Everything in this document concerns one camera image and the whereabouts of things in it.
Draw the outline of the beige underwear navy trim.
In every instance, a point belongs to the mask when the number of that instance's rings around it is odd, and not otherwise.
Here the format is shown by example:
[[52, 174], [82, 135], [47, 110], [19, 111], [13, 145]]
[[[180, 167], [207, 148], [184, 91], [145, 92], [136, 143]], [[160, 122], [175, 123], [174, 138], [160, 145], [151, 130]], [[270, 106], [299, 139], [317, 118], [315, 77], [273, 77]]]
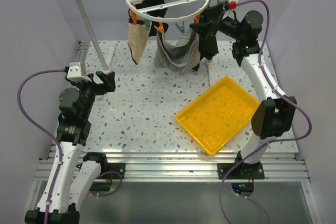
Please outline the beige underwear navy trim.
[[146, 47], [152, 22], [137, 16], [131, 9], [128, 10], [128, 15], [128, 46], [133, 62], [138, 65]]

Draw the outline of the grey striped underwear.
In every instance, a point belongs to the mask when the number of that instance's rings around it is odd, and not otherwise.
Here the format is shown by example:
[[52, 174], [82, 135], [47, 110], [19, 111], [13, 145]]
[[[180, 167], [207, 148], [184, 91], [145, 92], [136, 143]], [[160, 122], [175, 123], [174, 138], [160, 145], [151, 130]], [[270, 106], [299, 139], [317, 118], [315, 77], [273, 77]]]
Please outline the grey striped underwear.
[[163, 33], [158, 33], [154, 66], [181, 74], [190, 72], [198, 66], [201, 59], [199, 43], [199, 35], [191, 28], [187, 29], [175, 45], [168, 43]]

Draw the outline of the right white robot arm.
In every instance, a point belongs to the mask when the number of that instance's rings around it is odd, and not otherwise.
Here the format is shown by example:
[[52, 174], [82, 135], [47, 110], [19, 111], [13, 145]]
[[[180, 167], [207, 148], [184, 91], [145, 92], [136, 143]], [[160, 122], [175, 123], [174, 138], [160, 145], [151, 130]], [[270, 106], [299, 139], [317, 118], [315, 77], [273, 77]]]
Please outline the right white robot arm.
[[251, 118], [253, 134], [237, 155], [240, 162], [234, 165], [236, 176], [246, 178], [253, 171], [252, 165], [261, 161], [268, 143], [290, 130], [297, 101], [279, 87], [265, 63], [258, 43], [264, 21], [262, 14], [252, 10], [238, 21], [229, 17], [229, 11], [227, 4], [208, 7], [201, 13], [199, 22], [190, 27], [205, 40], [215, 38], [217, 32], [234, 39], [233, 57], [256, 91], [260, 104]]

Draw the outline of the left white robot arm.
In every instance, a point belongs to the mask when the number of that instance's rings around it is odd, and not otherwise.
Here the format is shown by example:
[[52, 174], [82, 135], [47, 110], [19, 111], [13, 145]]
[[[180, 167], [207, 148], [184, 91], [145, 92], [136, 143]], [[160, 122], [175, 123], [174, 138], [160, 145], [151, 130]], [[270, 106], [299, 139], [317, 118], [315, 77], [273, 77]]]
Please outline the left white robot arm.
[[89, 74], [80, 81], [70, 80], [72, 86], [59, 96], [58, 127], [52, 137], [57, 146], [54, 162], [43, 195], [36, 208], [26, 212], [25, 223], [79, 223], [80, 207], [91, 185], [109, 173], [104, 153], [88, 153], [78, 163], [90, 133], [89, 116], [96, 97], [116, 88], [114, 72], [97, 71], [95, 75], [101, 83]]

